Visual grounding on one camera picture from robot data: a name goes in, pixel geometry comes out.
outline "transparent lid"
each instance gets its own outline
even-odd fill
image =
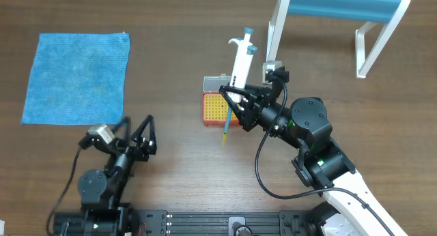
[[[231,76],[221,74],[221,76],[205,76],[203,78],[204,93],[218,93],[221,85],[227,85],[231,81]]]

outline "blue towel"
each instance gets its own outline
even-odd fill
[[[126,33],[40,34],[22,123],[117,123],[130,50]]]

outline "wooden surface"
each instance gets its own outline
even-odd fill
[[[0,0],[0,219],[10,235],[43,235],[88,126],[22,126],[40,33],[130,34],[124,111],[136,127],[156,117],[158,154],[135,166],[124,201],[169,211],[311,209],[317,196],[269,197],[253,160],[262,138],[206,128],[204,76],[230,74],[236,47],[255,30],[259,47],[249,83],[261,83],[267,24],[276,0]],[[355,79],[354,31],[362,23],[288,16],[278,59],[290,71],[289,99],[323,98],[333,136],[371,191],[409,235],[435,235],[437,221],[437,0],[412,0],[366,79]],[[372,31],[367,41],[376,40]],[[290,164],[296,155],[269,138],[260,172],[279,194],[308,190]],[[77,210],[77,178],[107,155],[84,151],[61,210]]]

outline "yellow pipette tip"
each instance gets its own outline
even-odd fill
[[[223,134],[223,142],[221,143],[221,149],[225,149],[225,142],[226,142],[226,133]]]

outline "cable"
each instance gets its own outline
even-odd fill
[[[46,222],[46,232],[47,232],[47,236],[53,236],[52,233],[50,233],[50,221],[53,217],[53,214],[55,213],[55,210],[58,208],[58,206],[61,204],[62,199],[64,198],[64,196],[66,195],[68,188],[70,187],[71,181],[73,180],[73,176],[74,176],[74,172],[76,170],[76,164],[77,164],[77,159],[79,158],[79,154],[81,153],[82,148],[79,147],[76,151],[76,156],[74,157],[73,160],[73,167],[71,169],[71,174],[70,174],[70,178],[67,181],[66,187],[64,188],[64,190],[61,193],[61,196],[59,197],[59,199],[57,200],[55,206],[53,207],[52,211],[50,211],[48,218],[47,218],[47,222]]]
[[[258,183],[261,186],[262,190],[264,190],[268,195],[277,198],[277,199],[294,199],[294,198],[302,198],[304,196],[309,196],[312,194],[318,194],[320,192],[329,192],[329,191],[338,191],[338,192],[344,192],[346,194],[349,194],[350,196],[352,196],[353,198],[355,198],[358,202],[360,202],[363,205],[364,209],[367,209],[374,217],[375,219],[381,223],[381,226],[387,231],[387,233],[390,236],[395,236],[393,234],[393,232],[390,230],[390,228],[385,224],[384,221],[382,221],[382,219],[380,218],[380,216],[377,215],[377,213],[369,206],[369,204],[367,204],[363,199],[361,199],[360,197],[358,197],[357,195],[355,195],[353,192],[343,189],[343,188],[323,188],[323,189],[319,189],[319,190],[312,190],[312,191],[308,191],[308,192],[302,192],[300,194],[294,194],[294,195],[289,195],[289,196],[281,196],[281,195],[277,195],[274,194],[273,192],[271,192],[269,189],[267,189],[265,187],[265,185],[262,183],[261,181],[261,177],[259,176],[259,170],[258,170],[258,163],[259,163],[259,155],[261,153],[261,149],[264,146],[264,143],[266,142],[267,136],[270,134],[270,132],[272,131],[274,125],[276,124],[278,118],[281,116],[281,113],[283,112],[284,108],[285,108],[285,104],[287,103],[287,97],[288,97],[288,92],[287,92],[287,87],[285,86],[285,83],[283,82],[283,80],[281,80],[280,78],[275,78],[275,80],[277,80],[278,82],[280,82],[280,84],[282,85],[283,91],[284,91],[284,98],[282,101],[282,105],[279,109],[279,112],[277,113],[276,117],[274,117],[272,125],[267,129],[265,135],[263,136],[261,143],[259,144],[258,150],[257,150],[257,155],[255,156],[255,175],[257,177]]]

